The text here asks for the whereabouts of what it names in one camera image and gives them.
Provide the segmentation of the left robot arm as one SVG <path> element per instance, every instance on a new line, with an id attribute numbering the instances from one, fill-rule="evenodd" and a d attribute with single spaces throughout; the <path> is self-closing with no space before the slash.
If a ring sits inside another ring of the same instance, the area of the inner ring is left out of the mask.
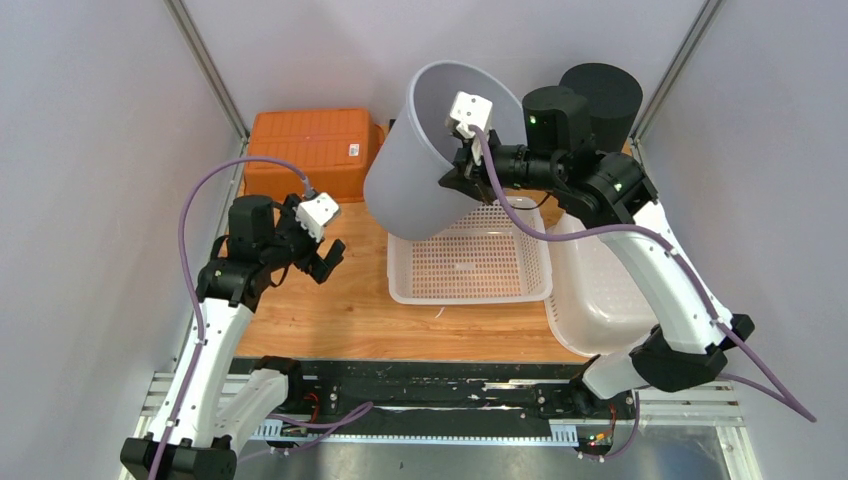
<path id="1" fill-rule="evenodd" d="M 298 411 L 306 400 L 299 361 L 265 356 L 226 404 L 220 402 L 236 348 L 251 323 L 272 276 L 296 268 L 325 282 L 342 262 L 336 240 L 325 256 L 319 247 L 341 213 L 327 193 L 263 195 L 234 200 L 228 231 L 213 244 L 191 293 L 198 300 L 163 405 L 140 438 L 126 439 L 120 461 L 135 479 L 231 479 L 238 456 L 253 432 L 275 409 Z"/>

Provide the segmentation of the orange plastic tub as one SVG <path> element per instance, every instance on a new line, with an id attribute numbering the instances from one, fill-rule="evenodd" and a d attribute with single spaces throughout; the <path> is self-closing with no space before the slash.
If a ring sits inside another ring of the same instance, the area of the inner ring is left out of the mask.
<path id="1" fill-rule="evenodd" d="M 247 154 L 284 160 L 338 203 L 364 200 L 364 182 L 386 132 L 365 108 L 262 112 Z"/>

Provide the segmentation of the white perforated basket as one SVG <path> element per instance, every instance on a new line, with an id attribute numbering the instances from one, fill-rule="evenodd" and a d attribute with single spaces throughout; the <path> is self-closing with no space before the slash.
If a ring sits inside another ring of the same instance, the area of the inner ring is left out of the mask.
<path id="1" fill-rule="evenodd" d="M 537 302 L 553 290 L 546 242 L 518 228 L 499 204 L 482 205 L 423 241 L 387 242 L 391 298 L 406 305 Z"/>

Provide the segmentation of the black ribbed bin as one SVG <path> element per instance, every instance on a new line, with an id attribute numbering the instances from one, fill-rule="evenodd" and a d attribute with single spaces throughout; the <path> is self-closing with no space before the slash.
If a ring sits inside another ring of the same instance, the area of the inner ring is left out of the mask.
<path id="1" fill-rule="evenodd" d="M 620 152 L 642 105 L 643 90 L 638 80 L 610 64 L 584 63 L 567 70 L 559 85 L 588 100 L 597 148 Z"/>

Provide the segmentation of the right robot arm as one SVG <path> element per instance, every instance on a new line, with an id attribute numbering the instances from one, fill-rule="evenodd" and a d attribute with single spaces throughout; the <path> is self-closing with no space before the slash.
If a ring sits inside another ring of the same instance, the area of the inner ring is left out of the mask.
<path id="1" fill-rule="evenodd" d="M 487 204 L 504 203 L 507 189 L 551 194 L 618 258 L 656 324 L 628 351 L 599 354 L 570 380 L 577 413 L 596 417 L 625 391 L 650 386 L 677 392 L 716 380 L 729 349 L 753 333 L 750 317 L 712 297 L 665 217 L 641 164 L 598 149 L 588 100 L 561 86 L 526 94 L 521 111 L 526 140 L 503 143 L 493 126 L 492 101 L 464 91 L 452 99 L 446 125 L 460 141 L 445 188 Z"/>

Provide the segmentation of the large white plastic tub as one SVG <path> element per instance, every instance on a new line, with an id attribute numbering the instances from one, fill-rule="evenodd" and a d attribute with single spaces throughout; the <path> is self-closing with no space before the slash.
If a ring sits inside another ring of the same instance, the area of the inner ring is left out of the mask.
<path id="1" fill-rule="evenodd" d="M 552 290 L 545 299 L 551 332 L 584 356 L 630 350 L 657 324 L 631 275 L 597 237 L 547 244 Z"/>

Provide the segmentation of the grey bin black liner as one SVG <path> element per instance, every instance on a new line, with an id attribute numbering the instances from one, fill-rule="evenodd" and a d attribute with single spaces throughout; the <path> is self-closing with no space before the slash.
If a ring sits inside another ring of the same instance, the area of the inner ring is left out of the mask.
<path id="1" fill-rule="evenodd" d="M 503 143 L 526 142 L 521 102 L 495 77 L 456 61 L 422 67 L 407 87 L 405 103 L 364 184 L 368 211 L 396 237 L 427 240 L 480 205 L 439 185 L 461 146 L 446 126 L 459 91 L 493 102 L 493 128 Z"/>

